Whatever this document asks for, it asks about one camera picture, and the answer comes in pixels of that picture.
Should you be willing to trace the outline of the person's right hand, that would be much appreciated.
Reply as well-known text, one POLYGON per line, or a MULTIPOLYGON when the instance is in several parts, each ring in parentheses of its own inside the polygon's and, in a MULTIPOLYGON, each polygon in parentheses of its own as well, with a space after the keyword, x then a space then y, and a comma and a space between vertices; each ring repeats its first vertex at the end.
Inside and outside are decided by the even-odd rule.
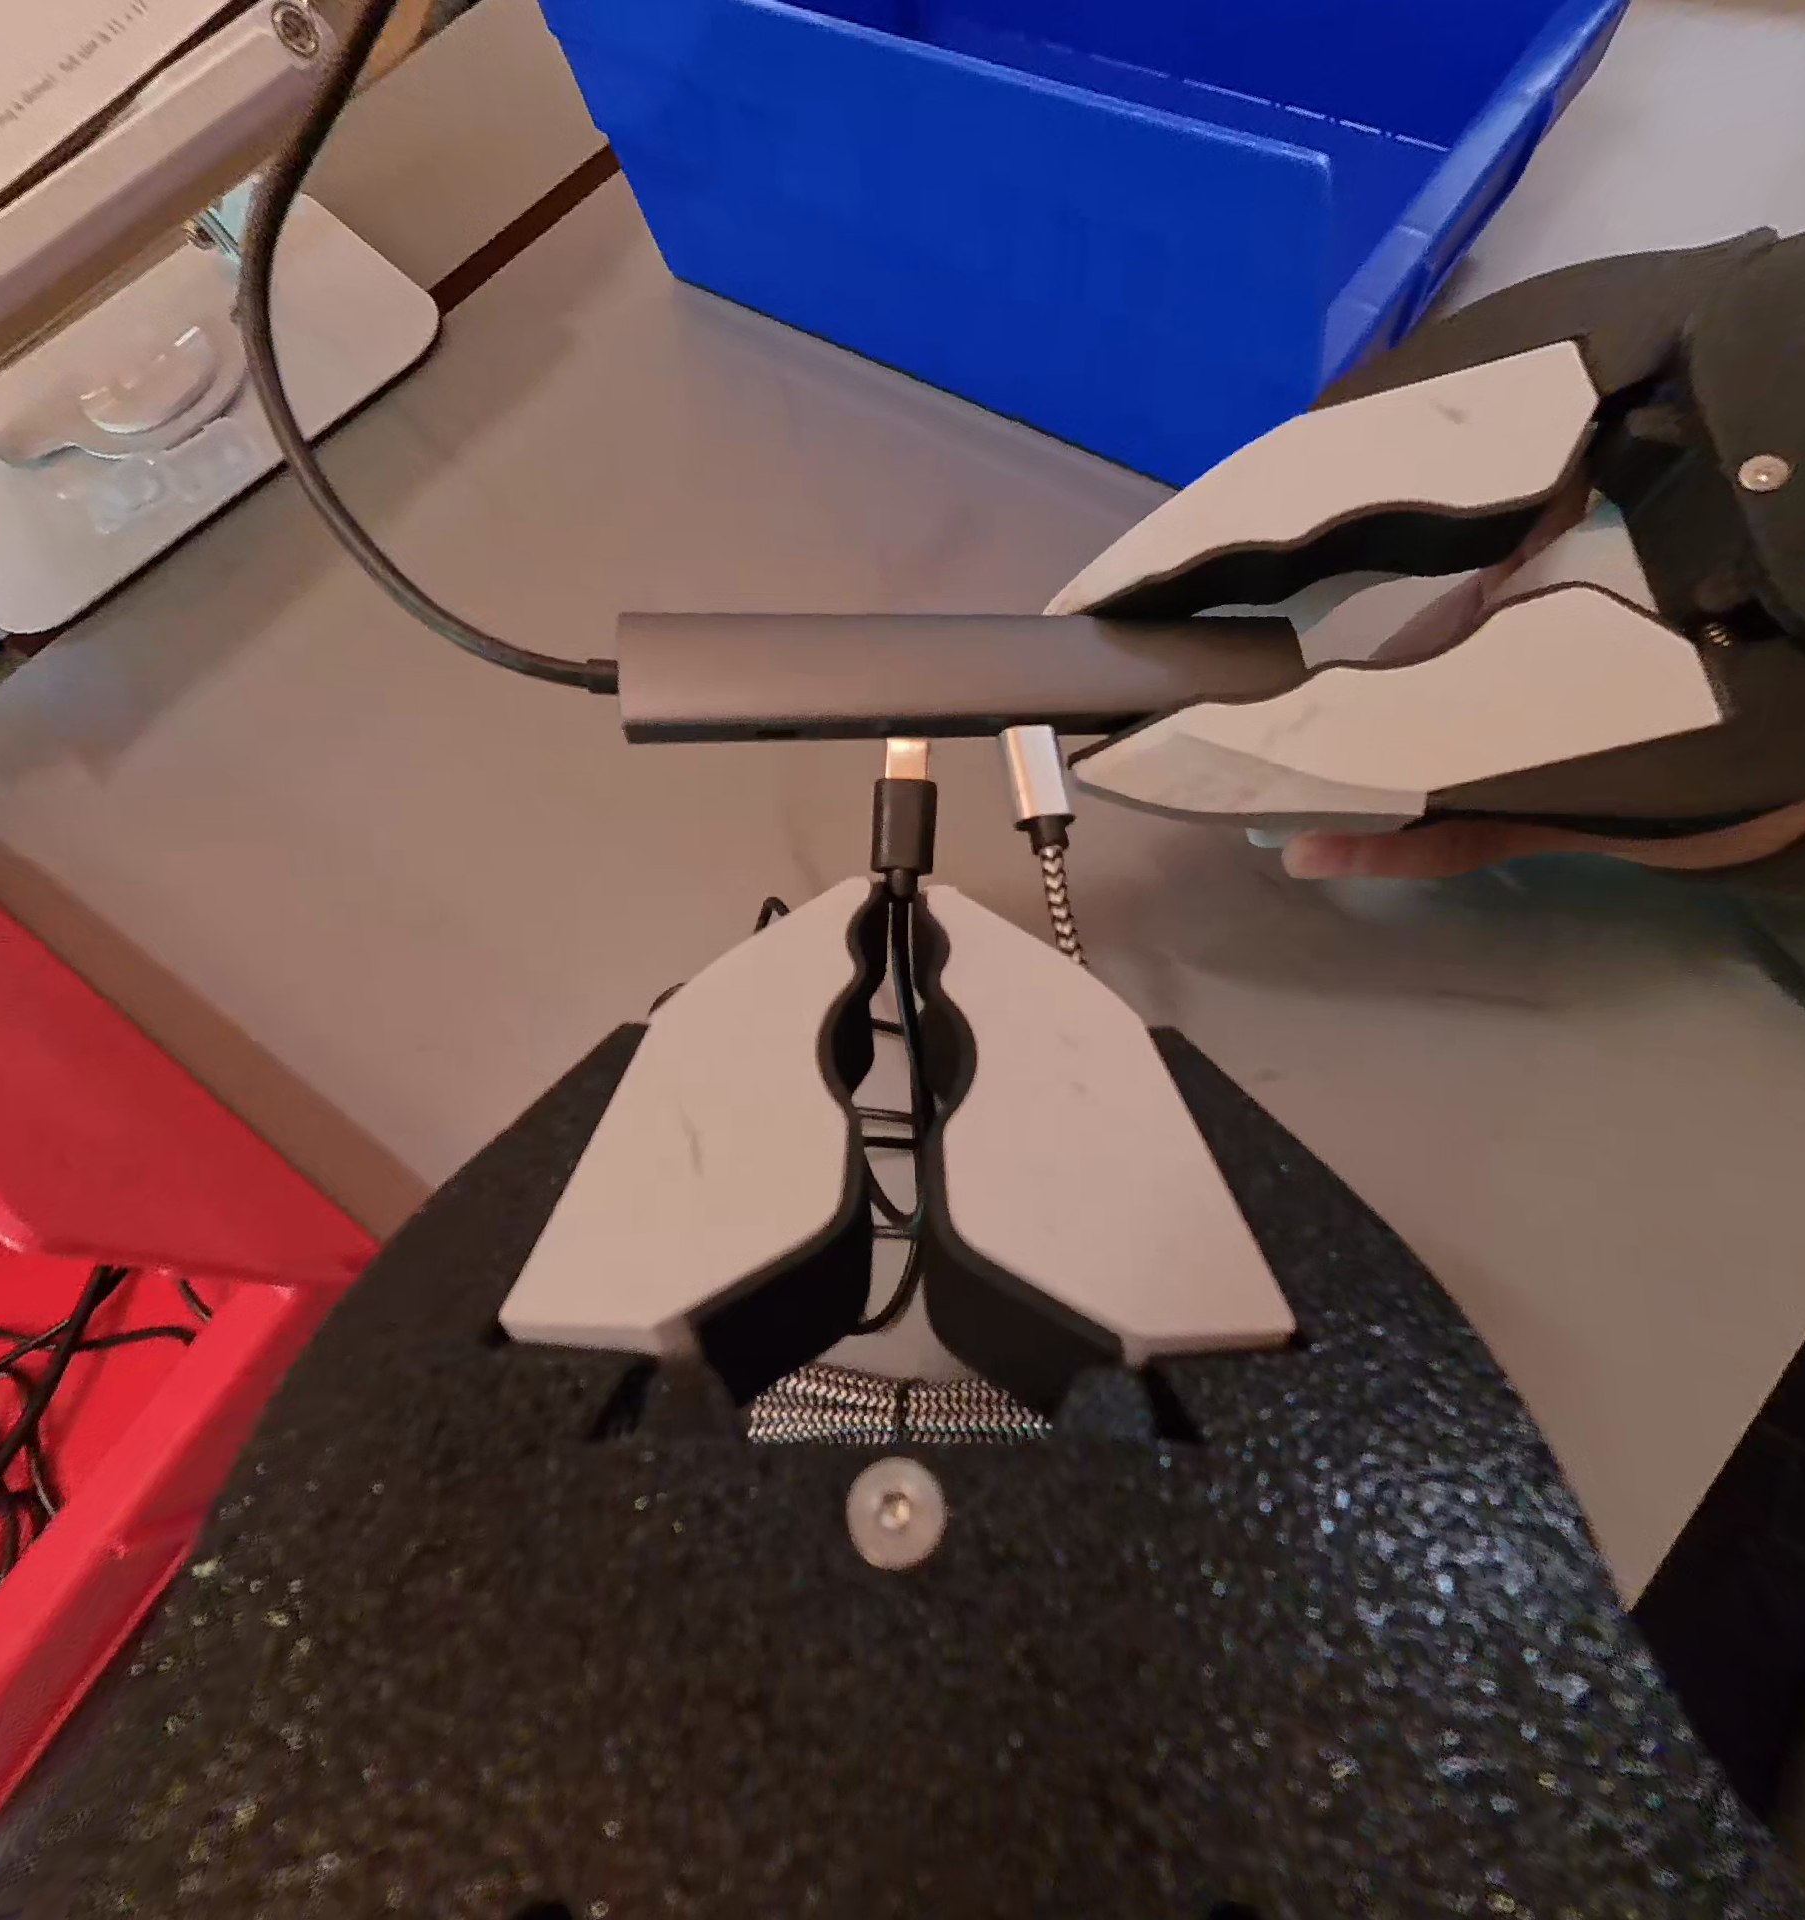
POLYGON ((1305 831, 1282 850, 1303 882, 1442 882, 1522 858, 1615 858, 1651 872, 1697 873, 1742 867, 1805 839, 1805 801, 1756 820, 1685 837, 1600 834, 1555 823, 1445 820, 1395 833, 1305 831))

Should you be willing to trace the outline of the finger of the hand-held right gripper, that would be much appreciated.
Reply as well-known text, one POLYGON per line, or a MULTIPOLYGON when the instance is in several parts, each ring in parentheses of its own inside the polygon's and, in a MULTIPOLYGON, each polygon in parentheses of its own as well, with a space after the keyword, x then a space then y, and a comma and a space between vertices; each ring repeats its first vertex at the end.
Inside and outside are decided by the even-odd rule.
POLYGON ((1330 663, 1257 703, 1177 707, 1088 749, 1075 786, 1177 820, 1395 831, 1481 780, 1717 727, 1693 642, 1609 589, 1542 589, 1427 659, 1330 663))
POLYGON ((1555 341, 1298 417, 1160 503, 1046 611, 1180 620, 1498 564, 1567 491, 1600 404, 1581 346, 1555 341))

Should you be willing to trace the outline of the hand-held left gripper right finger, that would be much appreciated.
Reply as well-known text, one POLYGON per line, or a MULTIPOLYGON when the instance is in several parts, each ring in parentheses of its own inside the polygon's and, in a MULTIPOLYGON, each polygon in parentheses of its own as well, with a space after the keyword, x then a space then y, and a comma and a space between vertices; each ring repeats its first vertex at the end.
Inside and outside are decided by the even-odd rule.
POLYGON ((1120 995, 935 885, 918 906, 924 1299, 1039 1413, 1096 1369, 1284 1347, 1296 1317, 1164 1055, 1120 995))

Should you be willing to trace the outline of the red plastic bin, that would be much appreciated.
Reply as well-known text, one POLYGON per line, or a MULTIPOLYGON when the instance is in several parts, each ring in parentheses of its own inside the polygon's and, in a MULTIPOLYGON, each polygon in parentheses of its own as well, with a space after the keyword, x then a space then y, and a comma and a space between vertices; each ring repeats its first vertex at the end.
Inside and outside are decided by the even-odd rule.
POLYGON ((0 910, 0 1814, 374 1249, 0 910))

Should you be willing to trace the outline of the blue plastic bin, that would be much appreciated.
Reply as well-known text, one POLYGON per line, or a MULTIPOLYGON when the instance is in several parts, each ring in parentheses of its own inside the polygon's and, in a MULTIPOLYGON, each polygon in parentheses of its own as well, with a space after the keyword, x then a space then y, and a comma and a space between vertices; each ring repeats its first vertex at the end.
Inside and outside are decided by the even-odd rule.
POLYGON ((1395 348, 1624 11, 543 7, 680 281, 1172 486, 1395 348))

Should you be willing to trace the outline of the white instruction sheet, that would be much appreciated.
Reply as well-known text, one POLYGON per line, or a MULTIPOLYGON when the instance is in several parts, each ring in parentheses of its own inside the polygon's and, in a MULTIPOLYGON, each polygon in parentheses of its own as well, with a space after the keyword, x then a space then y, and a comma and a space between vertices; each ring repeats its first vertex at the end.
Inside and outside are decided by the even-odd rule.
POLYGON ((0 195, 223 13, 220 2, 0 2, 0 195))

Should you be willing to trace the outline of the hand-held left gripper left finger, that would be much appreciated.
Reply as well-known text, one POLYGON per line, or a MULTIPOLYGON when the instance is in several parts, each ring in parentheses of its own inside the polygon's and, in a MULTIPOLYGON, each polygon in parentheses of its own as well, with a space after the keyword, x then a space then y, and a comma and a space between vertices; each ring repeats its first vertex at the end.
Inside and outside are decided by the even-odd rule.
POLYGON ((702 1359, 744 1405, 861 1323, 886 901, 852 877, 652 1013, 499 1310, 526 1346, 702 1359))

